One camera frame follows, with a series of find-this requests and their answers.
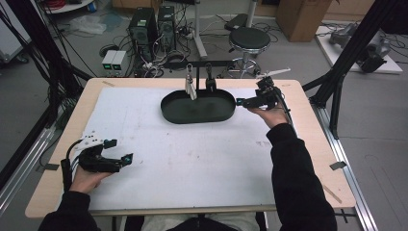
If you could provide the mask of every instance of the black cable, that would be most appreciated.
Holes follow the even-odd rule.
[[[71,45],[71,43],[68,41],[68,39],[66,39],[66,37],[63,35],[63,38],[66,40],[66,42],[68,42],[69,46],[72,48],[72,50],[75,52],[75,54],[77,54],[78,58],[82,61],[82,63],[84,63],[84,65],[87,67],[87,69],[95,76],[98,77],[91,69],[90,67],[87,65],[87,63],[85,63],[85,61],[82,59],[82,57],[78,54],[78,52],[74,49],[74,47]]]

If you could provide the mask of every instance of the gray floor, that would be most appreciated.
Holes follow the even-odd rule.
[[[109,19],[110,26],[102,36],[90,36],[75,32],[67,36],[72,46],[83,57],[97,76],[104,76],[99,49],[126,36],[129,24],[125,14],[118,17],[110,13],[109,7],[100,9],[94,15]],[[88,14],[86,10],[64,13],[57,17],[62,27],[71,18]],[[219,18],[203,19],[203,26]],[[256,18],[255,22],[275,25],[273,19]],[[215,23],[210,29],[222,28]],[[208,33],[227,34],[216,30]],[[309,83],[326,73],[330,65],[315,40],[305,43],[287,42],[280,32],[272,32],[278,37],[268,51],[257,57],[263,70],[282,69],[289,66],[292,71],[274,76],[274,79],[295,79],[301,84]],[[208,52],[208,60],[230,60],[239,57],[239,52],[228,53],[230,48],[226,37],[202,38]],[[198,60],[195,46],[191,43],[190,61]],[[406,50],[398,50],[406,55]],[[72,49],[68,55],[74,65],[91,74],[78,59]],[[408,59],[391,52],[395,61]],[[407,102],[407,64],[401,64],[404,73],[362,74],[350,72],[344,81],[342,106],[339,118],[339,135],[344,151],[350,161],[357,181],[369,204],[378,230],[408,230],[408,102]],[[165,77],[183,78],[184,71],[165,70]],[[316,90],[307,92],[309,96]],[[13,62],[0,69],[0,143],[2,155],[0,168],[10,159],[14,151],[39,119],[47,106],[47,85],[39,76],[32,62],[19,64]],[[51,151],[46,153],[45,160]],[[8,209],[0,218],[0,230],[37,230],[40,220],[29,219],[24,215],[25,207],[41,176],[32,171],[18,191]],[[110,218],[97,218],[102,230],[110,230]],[[278,230],[279,221],[274,213],[269,213],[270,230]],[[361,230],[356,218],[338,218],[339,230]]]

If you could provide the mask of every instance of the cardboard box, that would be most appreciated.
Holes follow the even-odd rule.
[[[359,21],[364,18],[374,0],[339,0],[333,1],[324,20]]]
[[[151,7],[155,12],[159,9],[160,0],[112,0],[114,8],[136,9],[138,7]]]
[[[332,0],[284,0],[276,22],[288,41],[311,41]]]

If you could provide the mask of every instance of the white device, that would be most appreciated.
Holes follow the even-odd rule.
[[[109,50],[102,61],[102,66],[106,70],[106,77],[114,76],[114,68],[112,67],[112,62],[114,61],[115,55],[115,50]]]
[[[116,51],[112,68],[114,69],[114,77],[125,77],[126,70],[129,68],[129,57],[126,55],[126,51]]]

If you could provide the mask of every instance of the dark green tray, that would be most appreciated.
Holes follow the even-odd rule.
[[[184,90],[177,90],[163,98],[163,117],[172,123],[219,122],[230,118],[235,111],[235,98],[226,90],[198,90],[191,100]]]

